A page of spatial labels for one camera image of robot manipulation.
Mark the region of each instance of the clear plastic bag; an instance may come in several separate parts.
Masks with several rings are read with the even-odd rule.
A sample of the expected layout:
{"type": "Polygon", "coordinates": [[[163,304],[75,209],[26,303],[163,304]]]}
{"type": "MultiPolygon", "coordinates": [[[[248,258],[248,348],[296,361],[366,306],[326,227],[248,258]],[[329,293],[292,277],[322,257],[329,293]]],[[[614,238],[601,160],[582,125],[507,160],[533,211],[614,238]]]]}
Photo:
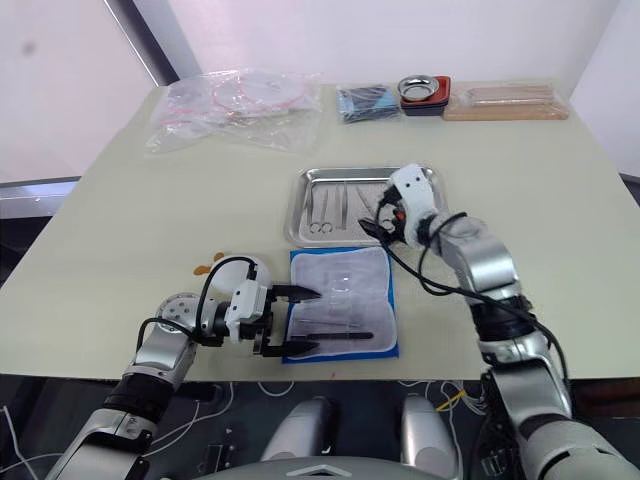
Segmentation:
{"type": "Polygon", "coordinates": [[[147,150],[177,150],[209,135],[286,151],[308,150],[322,115],[316,77],[245,69],[175,82],[151,116],[147,150]]]}
{"type": "Polygon", "coordinates": [[[377,120],[400,113],[398,100],[385,85],[339,86],[336,96],[343,123],[377,120]]]}
{"type": "Polygon", "coordinates": [[[547,82],[454,83],[445,120],[566,120],[567,102],[547,82]]]}

